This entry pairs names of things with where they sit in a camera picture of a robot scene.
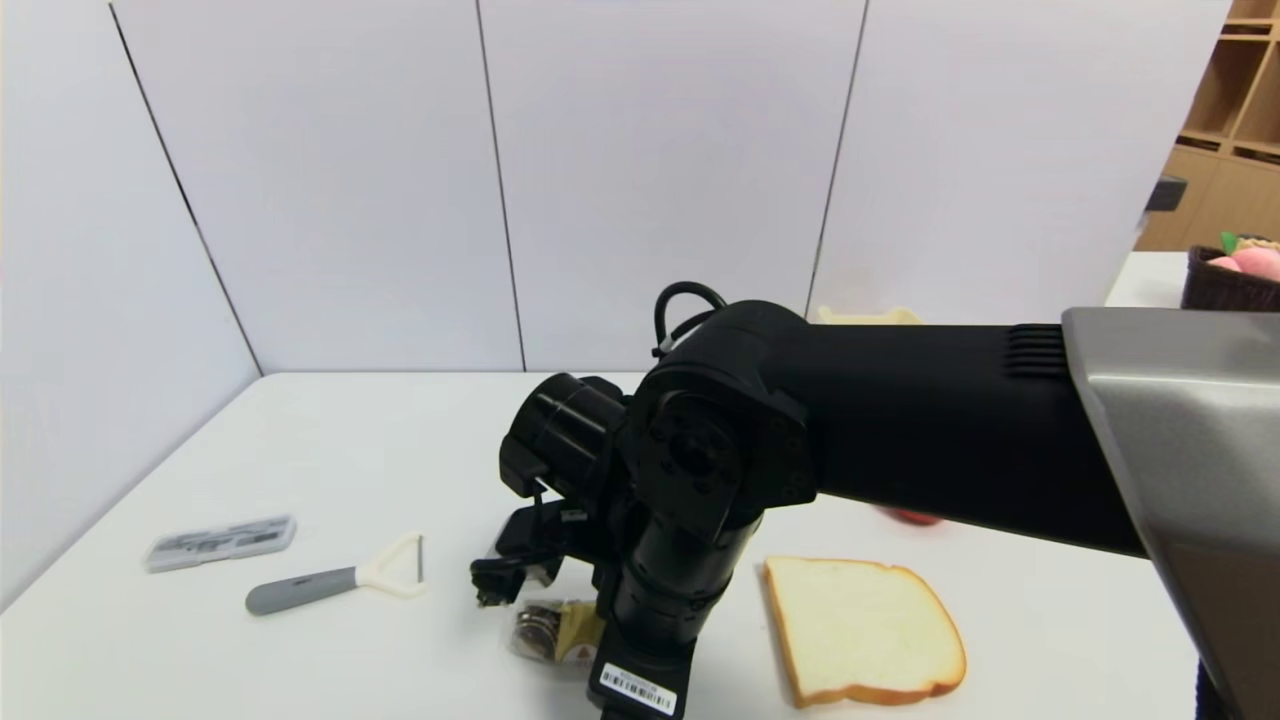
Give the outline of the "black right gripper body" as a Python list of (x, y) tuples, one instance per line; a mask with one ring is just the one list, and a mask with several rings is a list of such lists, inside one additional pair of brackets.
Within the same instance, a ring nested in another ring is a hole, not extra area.
[(667, 594), (625, 577), (594, 577), (604, 630), (588, 678), (588, 698), (603, 719), (681, 719), (692, 656), (713, 607), (710, 594)]

